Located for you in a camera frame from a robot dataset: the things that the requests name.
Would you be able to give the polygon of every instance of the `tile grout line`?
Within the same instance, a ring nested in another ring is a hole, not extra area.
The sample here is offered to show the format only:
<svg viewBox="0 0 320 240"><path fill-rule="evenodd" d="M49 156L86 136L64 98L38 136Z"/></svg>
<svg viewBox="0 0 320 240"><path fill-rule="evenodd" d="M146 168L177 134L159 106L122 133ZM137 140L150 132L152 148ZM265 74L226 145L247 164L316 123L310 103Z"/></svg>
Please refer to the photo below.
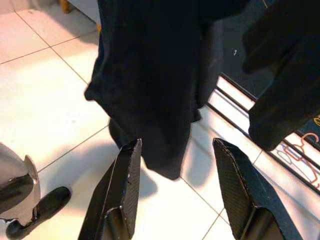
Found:
<svg viewBox="0 0 320 240"><path fill-rule="evenodd" d="M219 213L186 181L183 179L183 177L180 176L180 178L191 188L216 214L219 215Z"/></svg>
<svg viewBox="0 0 320 240"><path fill-rule="evenodd" d="M92 134L91 136L89 136L88 138L86 138L85 140L83 140L82 142L80 142L79 144L77 144L76 146L74 146L73 148L71 148L70 150L68 150L67 152L65 152L64 154L62 154L61 156L59 156L57 159L55 159L54 161L50 162L48 165L46 165L45 167L43 167L42 169L40 169L38 171L38 174L40 172L42 172L43 170L45 170L46 168L48 168L49 166L51 166L52 164L54 164L55 162L57 162L59 159L63 158L65 155L69 154L71 151L73 151L74 149L76 149L77 147L79 147L81 144L85 143L87 140L91 139L92 137L94 137L95 135L97 135L98 133L100 133L101 131L103 131L104 129L106 129L108 127L108 125L104 126L102 129L100 129L99 131L95 132L94 134Z"/></svg>
<svg viewBox="0 0 320 240"><path fill-rule="evenodd" d="M81 34L80 36L76 36L76 37L74 37L74 38L71 38L71 39L68 39L68 40L65 40L65 41L62 41L62 42L53 44L53 45L51 45L50 47L56 47L56 46L58 46L58 45L60 45L60 44L67 43L67 42L69 42L69 41L72 41L72 40L75 40L75 39L78 39L78 38L81 38L81 37L85 37L85 36L87 36L87 35L89 35L89 34L93 34L93 33L96 33L96 32L97 32L97 30L90 31L90 32Z"/></svg>
<svg viewBox="0 0 320 240"><path fill-rule="evenodd" d="M50 47L52 49L52 51L54 51L54 53L86 84L88 85L88 83L83 79L82 76L80 76L79 73L76 72L76 70L74 70L74 68L72 66L70 66L69 63L67 63L66 60L64 60L64 58L62 56L60 56L52 47Z"/></svg>
<svg viewBox="0 0 320 240"><path fill-rule="evenodd" d="M72 70L73 72L75 72L75 74L76 74L86 85L88 85L88 83L79 75L79 73L77 73L77 72L52 48L52 46L50 46L49 43L47 43L47 42L36 32L36 30L34 30L16 11L14 11L14 12L19 16L19 18L21 18L21 20L22 20L25 24L27 24L27 25L29 26L29 28L31 28L31 30L32 30L35 34L37 34L37 35L39 36L39 38L42 39L42 41L45 42L45 44L48 45L48 48L50 48L52 51L54 51L54 53L57 54L57 55L62 59L62 61L64 61L64 63L65 63L69 68L71 68L71 70Z"/></svg>
<svg viewBox="0 0 320 240"><path fill-rule="evenodd" d="M262 154L263 150L261 150L261 152L259 153L259 155L256 157L256 159L254 160L254 162L252 163L253 166L255 166L256 161L258 160L258 158L260 157L260 155Z"/></svg>
<svg viewBox="0 0 320 240"><path fill-rule="evenodd" d="M212 225L209 227L208 231L206 232L206 234L204 235L204 237L202 238L202 240L204 240L206 238L206 236L208 235L208 233L210 232L210 230L212 229L212 227L215 225L216 221L219 219L219 218L222 218L229 226L230 226L230 223L228 223L222 216L222 212L224 211L225 208L223 208L221 210L221 212L219 213L219 215L216 217L216 219L213 221Z"/></svg>
<svg viewBox="0 0 320 240"><path fill-rule="evenodd" d="M26 55L23 55L23 56L18 56L18 57L16 57L16 58L10 59L10 60L8 60L8 61L1 62L0 65L1 65L1 64L9 63L9 62L14 61L14 60L17 60L17 59L21 59L21 58L23 58L23 57L26 57L26 56L29 56L29 55L32 55L32 54L36 54L36 53L38 53L38 52L41 52L41 51L47 50L47 49L50 49L50 46L45 47L45 48L42 48L42 49L39 49L39 50L37 50L37 51L30 52L30 53L28 53L28 54L26 54Z"/></svg>
<svg viewBox="0 0 320 240"><path fill-rule="evenodd" d="M212 229L212 227L215 225L216 221L218 220L219 216L216 217L216 219L213 221L213 223L211 224L211 226L209 227L208 231L205 233L205 235L203 236L202 240L204 240L206 238L206 236L208 235L208 233L210 232L210 230Z"/></svg>

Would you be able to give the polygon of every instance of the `printed design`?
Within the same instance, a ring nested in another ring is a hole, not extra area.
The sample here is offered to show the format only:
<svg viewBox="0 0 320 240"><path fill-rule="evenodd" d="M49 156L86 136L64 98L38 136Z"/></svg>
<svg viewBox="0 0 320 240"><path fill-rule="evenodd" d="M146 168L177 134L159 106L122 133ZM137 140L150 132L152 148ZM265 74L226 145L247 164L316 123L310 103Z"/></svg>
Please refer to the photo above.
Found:
<svg viewBox="0 0 320 240"><path fill-rule="evenodd" d="M315 117L313 119L314 123L317 124L320 127L320 115L318 115L317 117Z"/></svg>
<svg viewBox="0 0 320 240"><path fill-rule="evenodd" d="M299 149L303 154L305 154L305 150L304 150L305 138L309 136L314 137L316 143L319 142L319 137L315 133L309 132L301 137L301 145L293 144L293 146ZM310 162L305 160L302 156L299 156L297 153L293 153L293 151L289 148L288 145L282 144L281 146L283 148L283 151L277 149L276 150L277 155L281 157L281 159L283 159L289 165L294 165L296 169L299 170L300 175L303 175L304 178L306 178L311 184L313 184L317 189L319 189L320 188L320 183L318 182L319 180L318 176L320 175L319 171L317 171L317 169ZM311 170L313 179L307 176L305 171L303 171L297 164L295 164L294 161L292 161L292 159L295 160L296 162L303 162Z"/></svg>

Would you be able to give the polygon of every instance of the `black fabric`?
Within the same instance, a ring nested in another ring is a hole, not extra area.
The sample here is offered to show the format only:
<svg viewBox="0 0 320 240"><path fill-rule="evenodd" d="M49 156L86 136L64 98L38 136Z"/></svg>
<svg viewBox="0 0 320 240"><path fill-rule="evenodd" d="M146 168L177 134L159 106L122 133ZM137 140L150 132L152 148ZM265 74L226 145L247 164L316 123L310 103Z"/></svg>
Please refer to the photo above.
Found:
<svg viewBox="0 0 320 240"><path fill-rule="evenodd" d="M278 0L243 35L243 69L270 68L271 86L249 111L251 138L264 150L320 113L320 17L315 0Z"/></svg>
<svg viewBox="0 0 320 240"><path fill-rule="evenodd" d="M201 17L205 1L98 0L102 32L85 97L128 136L142 138L149 169L180 176L191 122L200 119L222 67L222 26L213 21L245 2Z"/></svg>
<svg viewBox="0 0 320 240"><path fill-rule="evenodd" d="M223 75L256 98L263 94L274 76L268 69L261 69L252 74L243 71L246 51L242 38L243 34L263 16L266 9L265 0L251 0L241 14L223 20Z"/></svg>

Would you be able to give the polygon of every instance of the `wooden leg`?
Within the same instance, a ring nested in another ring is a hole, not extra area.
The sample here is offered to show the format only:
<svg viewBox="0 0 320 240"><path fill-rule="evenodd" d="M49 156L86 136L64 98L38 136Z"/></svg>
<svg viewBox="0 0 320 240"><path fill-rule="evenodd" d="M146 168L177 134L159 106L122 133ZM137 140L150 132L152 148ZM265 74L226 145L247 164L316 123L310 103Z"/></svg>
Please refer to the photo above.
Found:
<svg viewBox="0 0 320 240"><path fill-rule="evenodd" d="M96 24L96 29L98 30L98 33L101 33L101 24Z"/></svg>
<svg viewBox="0 0 320 240"><path fill-rule="evenodd" d="M69 14L70 13L70 4L67 0L59 0L60 1L60 6L62 8L62 11L65 14Z"/></svg>

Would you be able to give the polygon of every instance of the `white surface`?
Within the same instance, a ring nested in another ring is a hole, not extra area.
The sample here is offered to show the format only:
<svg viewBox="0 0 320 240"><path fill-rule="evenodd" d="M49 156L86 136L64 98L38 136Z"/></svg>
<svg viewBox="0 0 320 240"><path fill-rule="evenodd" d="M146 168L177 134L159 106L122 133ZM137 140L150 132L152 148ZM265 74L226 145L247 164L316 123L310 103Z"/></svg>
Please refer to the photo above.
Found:
<svg viewBox="0 0 320 240"><path fill-rule="evenodd" d="M276 183L286 195L304 207L320 223L320 200L315 192L264 152L257 159L255 166L269 181Z"/></svg>
<svg viewBox="0 0 320 240"><path fill-rule="evenodd" d="M78 12L62 16L57 5L53 10L25 11L22 15L27 16L37 33L50 43L61 43L77 36L70 33L70 26L85 35L54 49L83 79L88 80L92 71L89 66L97 53L91 42L96 33L87 34L87 27L92 26L96 31L94 23ZM43 42L32 37L37 34L21 19L14 25L19 19L16 17L0 17L5 22L1 26L3 36L12 36L11 26L15 26L14 36L10 38L12 45L7 42L8 38L0 36L0 50L14 46L10 54L15 55L10 55L9 59L21 57L0 65L0 140L21 157L31 155L39 170L47 167L39 174L42 196L61 185L73 191L70 203L26 239L76 240L91 194L118 150L107 129L101 130L108 122L106 114L96 103L87 102L83 97L86 84L51 49L32 53L40 50ZM77 19L86 19L87 22L83 24ZM234 91L227 84L224 90L228 93ZM230 106L224 107L221 100L218 103L223 111L231 109ZM203 120L192 126L192 142L182 172L183 178L197 193L182 179L170 181L142 165L134 240L202 240L207 232L205 240L233 239L228 221L222 219L227 220L225 210L214 223L217 213L212 208L220 210L223 203L212 139L218 136L239 146L252 162L261 149L207 107L201 113ZM228 114L238 119L237 111L231 110ZM267 177L278 183L279 186L273 185L303 239L319 240L319 197L273 160L261 155L256 164ZM1 240L5 239L4 227L0 222Z"/></svg>
<svg viewBox="0 0 320 240"><path fill-rule="evenodd" d="M0 65L0 140L38 170L108 123L86 84L51 49Z"/></svg>
<svg viewBox="0 0 320 240"><path fill-rule="evenodd" d="M0 14L0 29L0 63L48 47L15 12Z"/></svg>
<svg viewBox="0 0 320 240"><path fill-rule="evenodd" d="M235 240L230 225L220 216L203 240Z"/></svg>
<svg viewBox="0 0 320 240"><path fill-rule="evenodd" d="M41 9L18 11L19 14L50 46L97 30L96 24L78 10L62 12L59 4Z"/></svg>
<svg viewBox="0 0 320 240"><path fill-rule="evenodd" d="M15 11L13 4L10 0L1 0L0 2L0 15L13 13Z"/></svg>
<svg viewBox="0 0 320 240"><path fill-rule="evenodd" d="M87 82L98 56L98 32L61 43L53 49Z"/></svg>

